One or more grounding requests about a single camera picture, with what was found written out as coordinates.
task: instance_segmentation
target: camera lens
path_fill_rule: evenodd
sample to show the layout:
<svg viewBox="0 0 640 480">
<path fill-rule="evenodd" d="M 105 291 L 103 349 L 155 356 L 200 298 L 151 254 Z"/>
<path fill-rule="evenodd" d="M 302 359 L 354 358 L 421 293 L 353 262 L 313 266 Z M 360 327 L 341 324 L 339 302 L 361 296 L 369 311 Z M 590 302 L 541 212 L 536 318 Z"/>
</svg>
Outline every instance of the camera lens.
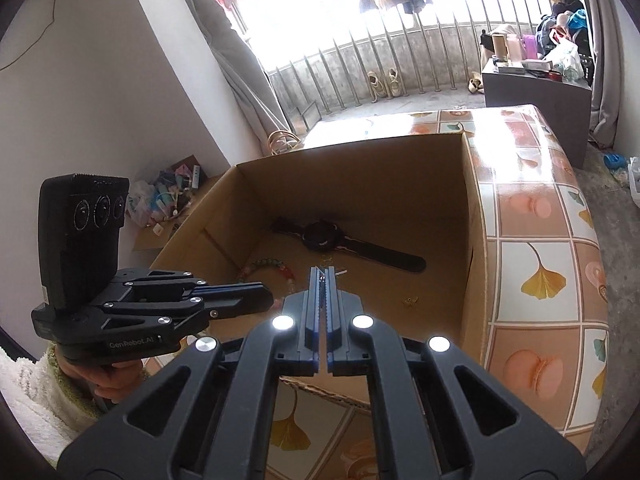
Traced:
<svg viewBox="0 0 640 480">
<path fill-rule="evenodd" d="M 94 209 L 94 222 L 98 227 L 104 227 L 109 220 L 109 209 L 111 209 L 111 202 L 109 202 L 108 196 L 101 196 L 98 202 L 95 203 Z"/>
<path fill-rule="evenodd" d="M 119 196 L 113 204 L 113 217 L 117 220 L 124 213 L 124 199 Z"/>
<path fill-rule="evenodd" d="M 89 203 L 86 200 L 82 200 L 76 206 L 76 212 L 74 213 L 74 226 L 78 231 L 82 231 L 89 223 Z"/>
</svg>

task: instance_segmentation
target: patterned tablecloth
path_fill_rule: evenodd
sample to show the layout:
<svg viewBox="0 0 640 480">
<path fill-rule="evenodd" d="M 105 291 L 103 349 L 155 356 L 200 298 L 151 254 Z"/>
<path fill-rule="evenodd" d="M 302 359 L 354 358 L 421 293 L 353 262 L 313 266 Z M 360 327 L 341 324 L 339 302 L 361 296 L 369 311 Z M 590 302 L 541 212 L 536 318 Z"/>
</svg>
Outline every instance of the patterned tablecloth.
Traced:
<svg viewBox="0 0 640 480">
<path fill-rule="evenodd" d="M 482 108 L 321 122 L 302 148 L 461 132 L 481 197 L 493 305 L 483 365 L 584 451 L 606 374 L 606 279 L 586 200 L 539 111 Z M 267 478 L 376 478 L 366 406 L 283 381 L 273 420 Z"/>
</svg>

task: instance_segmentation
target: watch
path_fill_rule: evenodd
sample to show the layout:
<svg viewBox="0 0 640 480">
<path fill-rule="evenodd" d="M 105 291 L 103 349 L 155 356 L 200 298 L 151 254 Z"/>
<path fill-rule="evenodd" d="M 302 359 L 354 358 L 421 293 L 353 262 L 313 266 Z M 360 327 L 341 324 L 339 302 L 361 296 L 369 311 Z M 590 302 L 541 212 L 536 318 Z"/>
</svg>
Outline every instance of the watch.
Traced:
<svg viewBox="0 0 640 480">
<path fill-rule="evenodd" d="M 304 246 L 312 251 L 344 251 L 408 272 L 422 272 L 427 266 L 427 262 L 420 256 L 356 240 L 347 236 L 336 224 L 326 220 L 312 222 L 302 227 L 289 219 L 280 217 L 271 225 L 271 230 L 300 238 Z"/>
</svg>

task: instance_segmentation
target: table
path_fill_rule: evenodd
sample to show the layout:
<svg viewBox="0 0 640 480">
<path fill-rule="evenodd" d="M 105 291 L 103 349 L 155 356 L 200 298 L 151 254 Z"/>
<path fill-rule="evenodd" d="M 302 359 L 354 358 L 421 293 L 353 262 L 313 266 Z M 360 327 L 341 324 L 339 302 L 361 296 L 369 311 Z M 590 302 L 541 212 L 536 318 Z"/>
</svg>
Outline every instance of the table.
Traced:
<svg viewBox="0 0 640 480">
<path fill-rule="evenodd" d="M 591 88 L 584 79 L 570 83 L 540 79 L 528 73 L 501 74 L 490 60 L 482 70 L 482 82 L 487 107 L 536 105 L 571 165 L 582 167 L 591 114 Z"/>
</svg>

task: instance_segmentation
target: human hand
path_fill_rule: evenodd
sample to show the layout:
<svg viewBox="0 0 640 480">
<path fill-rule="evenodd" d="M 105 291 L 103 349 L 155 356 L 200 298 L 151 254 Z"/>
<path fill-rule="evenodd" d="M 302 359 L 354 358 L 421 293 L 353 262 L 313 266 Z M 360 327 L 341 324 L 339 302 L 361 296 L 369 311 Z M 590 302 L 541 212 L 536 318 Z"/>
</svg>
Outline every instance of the human hand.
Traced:
<svg viewBox="0 0 640 480">
<path fill-rule="evenodd" d="M 96 384 L 95 395 L 117 404 L 144 380 L 142 361 L 113 363 L 110 367 L 79 366 L 69 363 L 56 346 L 56 359 L 62 372 L 72 379 L 85 379 Z"/>
</svg>

